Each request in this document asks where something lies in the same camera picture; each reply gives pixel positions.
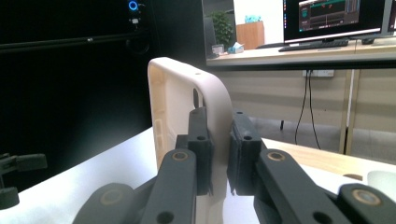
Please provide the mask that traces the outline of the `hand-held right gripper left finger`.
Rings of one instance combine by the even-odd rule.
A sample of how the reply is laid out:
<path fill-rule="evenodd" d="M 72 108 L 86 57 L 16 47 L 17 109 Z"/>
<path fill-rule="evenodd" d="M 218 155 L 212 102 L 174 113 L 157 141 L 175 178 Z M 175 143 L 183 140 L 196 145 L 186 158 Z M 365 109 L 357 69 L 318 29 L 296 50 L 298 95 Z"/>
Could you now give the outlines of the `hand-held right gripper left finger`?
<path fill-rule="evenodd" d="M 213 191 L 211 175 L 214 145 L 207 128 L 205 107 L 198 107 L 190 112 L 188 132 L 177 136 L 176 148 L 188 149 L 195 154 L 197 195 L 211 194 Z"/>

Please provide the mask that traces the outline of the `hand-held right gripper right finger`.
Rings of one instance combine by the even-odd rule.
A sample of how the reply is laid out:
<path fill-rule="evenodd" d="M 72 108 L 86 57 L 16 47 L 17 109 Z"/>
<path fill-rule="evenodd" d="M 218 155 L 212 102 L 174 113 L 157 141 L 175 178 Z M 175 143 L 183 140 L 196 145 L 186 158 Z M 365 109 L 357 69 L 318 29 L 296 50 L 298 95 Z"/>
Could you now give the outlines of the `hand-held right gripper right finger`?
<path fill-rule="evenodd" d="M 230 136 L 227 177 L 231 194 L 254 195 L 257 178 L 255 163 L 264 148 L 262 138 L 250 118 L 240 110 L 233 112 Z"/>

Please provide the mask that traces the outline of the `beige phone case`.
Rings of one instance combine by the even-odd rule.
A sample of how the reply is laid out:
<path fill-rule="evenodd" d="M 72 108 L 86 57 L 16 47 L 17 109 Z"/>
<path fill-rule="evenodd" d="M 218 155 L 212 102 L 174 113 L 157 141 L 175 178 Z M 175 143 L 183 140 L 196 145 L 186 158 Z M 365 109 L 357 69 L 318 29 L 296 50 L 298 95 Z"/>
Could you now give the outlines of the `beige phone case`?
<path fill-rule="evenodd" d="M 223 83 L 214 75 L 167 57 L 148 63 L 148 85 L 157 162 L 176 146 L 177 136 L 188 132 L 189 114 L 206 109 L 206 124 L 214 155 L 212 193 L 197 198 L 197 224 L 223 224 L 227 164 L 233 124 L 233 106 Z"/>

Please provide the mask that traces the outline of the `white plastic storage basket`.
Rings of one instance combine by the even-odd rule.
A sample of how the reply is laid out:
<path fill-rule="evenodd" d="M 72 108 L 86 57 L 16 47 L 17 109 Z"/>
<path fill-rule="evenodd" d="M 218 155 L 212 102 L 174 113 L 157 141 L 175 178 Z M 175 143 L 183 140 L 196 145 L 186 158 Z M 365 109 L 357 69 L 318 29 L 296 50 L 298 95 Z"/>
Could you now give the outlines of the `white plastic storage basket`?
<path fill-rule="evenodd" d="M 396 202 L 396 173 L 388 171 L 371 171 L 367 175 L 367 184 L 382 191 Z"/>

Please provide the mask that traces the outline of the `black curtain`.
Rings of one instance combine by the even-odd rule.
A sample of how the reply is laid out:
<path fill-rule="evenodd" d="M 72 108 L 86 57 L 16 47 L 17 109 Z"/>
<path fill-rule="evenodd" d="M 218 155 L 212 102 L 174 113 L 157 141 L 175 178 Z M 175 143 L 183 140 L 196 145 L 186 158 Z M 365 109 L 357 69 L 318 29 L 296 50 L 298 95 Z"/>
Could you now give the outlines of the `black curtain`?
<path fill-rule="evenodd" d="M 28 189 L 147 129 L 147 68 L 205 57 L 203 0 L 0 0 L 0 44 L 123 35 L 141 38 L 0 52 L 0 154 L 42 153 L 48 167 L 4 176 Z"/>

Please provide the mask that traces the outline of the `long wooden desk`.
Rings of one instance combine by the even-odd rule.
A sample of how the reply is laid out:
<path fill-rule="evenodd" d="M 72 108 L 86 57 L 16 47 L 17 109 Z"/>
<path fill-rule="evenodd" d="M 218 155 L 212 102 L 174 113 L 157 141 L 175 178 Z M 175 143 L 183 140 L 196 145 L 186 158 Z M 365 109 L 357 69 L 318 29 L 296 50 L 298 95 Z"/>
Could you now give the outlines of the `long wooden desk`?
<path fill-rule="evenodd" d="M 233 105 L 266 138 L 396 164 L 396 36 L 372 45 L 279 52 L 253 49 L 207 61 Z M 334 70 L 333 77 L 303 77 Z"/>

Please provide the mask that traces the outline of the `black metal bar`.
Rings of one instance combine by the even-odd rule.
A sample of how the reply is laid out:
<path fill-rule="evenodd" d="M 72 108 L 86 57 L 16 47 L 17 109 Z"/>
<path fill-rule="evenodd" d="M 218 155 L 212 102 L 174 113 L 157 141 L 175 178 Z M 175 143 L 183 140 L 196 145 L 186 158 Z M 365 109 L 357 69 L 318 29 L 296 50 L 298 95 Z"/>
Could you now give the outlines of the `black metal bar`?
<path fill-rule="evenodd" d="M 66 38 L 66 39 L 43 40 L 43 41 L 34 41 L 34 42 L 0 44 L 0 52 L 3 53 L 3 52 L 13 52 L 19 50 L 45 49 L 45 48 L 57 48 L 64 46 L 106 43 L 112 41 L 141 38 L 142 36 L 146 36 L 147 34 L 148 32 L 143 31 L 143 32 L 123 34 L 123 35 L 85 36 L 79 38 Z"/>

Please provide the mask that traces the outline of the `wooden cabinet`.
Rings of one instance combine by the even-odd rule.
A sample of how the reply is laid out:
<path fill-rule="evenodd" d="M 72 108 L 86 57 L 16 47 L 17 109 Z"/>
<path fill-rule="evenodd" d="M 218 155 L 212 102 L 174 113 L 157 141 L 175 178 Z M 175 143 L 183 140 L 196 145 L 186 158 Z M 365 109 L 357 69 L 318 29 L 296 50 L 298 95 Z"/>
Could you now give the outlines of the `wooden cabinet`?
<path fill-rule="evenodd" d="M 238 24 L 236 26 L 236 41 L 244 49 L 255 49 L 264 44 L 264 25 L 262 21 Z"/>

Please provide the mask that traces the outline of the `green potted plant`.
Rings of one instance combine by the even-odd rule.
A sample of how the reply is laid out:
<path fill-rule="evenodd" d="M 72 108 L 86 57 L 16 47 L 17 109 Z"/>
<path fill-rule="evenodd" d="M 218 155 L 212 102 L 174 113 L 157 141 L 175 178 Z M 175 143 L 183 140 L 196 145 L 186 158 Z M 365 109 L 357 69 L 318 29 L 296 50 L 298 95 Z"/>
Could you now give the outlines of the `green potted plant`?
<path fill-rule="evenodd" d="M 228 48 L 231 46 L 233 27 L 231 21 L 224 11 L 213 11 L 209 14 L 213 21 L 215 37 L 218 44 Z"/>

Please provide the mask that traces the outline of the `black keyboard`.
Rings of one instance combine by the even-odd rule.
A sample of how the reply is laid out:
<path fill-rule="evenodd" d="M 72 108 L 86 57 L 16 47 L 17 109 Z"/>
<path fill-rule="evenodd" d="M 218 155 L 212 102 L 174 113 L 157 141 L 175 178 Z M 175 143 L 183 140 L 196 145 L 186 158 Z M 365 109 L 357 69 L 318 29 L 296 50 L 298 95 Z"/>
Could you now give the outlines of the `black keyboard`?
<path fill-rule="evenodd" d="M 296 50 L 341 48 L 341 47 L 346 47 L 348 45 L 348 42 L 349 42 L 348 40 L 339 40 L 339 41 L 331 41 L 331 42 L 304 44 L 298 46 L 286 46 L 279 49 L 278 51 L 286 52 L 286 51 L 296 51 Z"/>

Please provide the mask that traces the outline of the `monitor with dark screen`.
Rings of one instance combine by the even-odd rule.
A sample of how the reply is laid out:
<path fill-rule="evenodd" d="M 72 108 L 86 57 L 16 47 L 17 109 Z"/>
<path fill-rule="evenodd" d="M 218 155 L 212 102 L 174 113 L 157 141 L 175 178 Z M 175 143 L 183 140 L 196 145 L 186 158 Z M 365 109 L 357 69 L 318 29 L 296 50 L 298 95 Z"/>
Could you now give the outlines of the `monitor with dark screen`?
<path fill-rule="evenodd" d="M 285 43 L 379 34 L 386 0 L 283 0 Z"/>

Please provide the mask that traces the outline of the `white wall socket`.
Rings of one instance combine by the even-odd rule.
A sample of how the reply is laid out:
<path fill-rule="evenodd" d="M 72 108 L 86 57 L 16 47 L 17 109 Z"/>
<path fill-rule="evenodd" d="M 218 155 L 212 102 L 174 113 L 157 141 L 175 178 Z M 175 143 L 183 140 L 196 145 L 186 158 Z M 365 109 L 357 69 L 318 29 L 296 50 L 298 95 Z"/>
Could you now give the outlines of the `white wall socket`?
<path fill-rule="evenodd" d="M 334 70 L 304 70 L 303 77 L 333 77 Z"/>

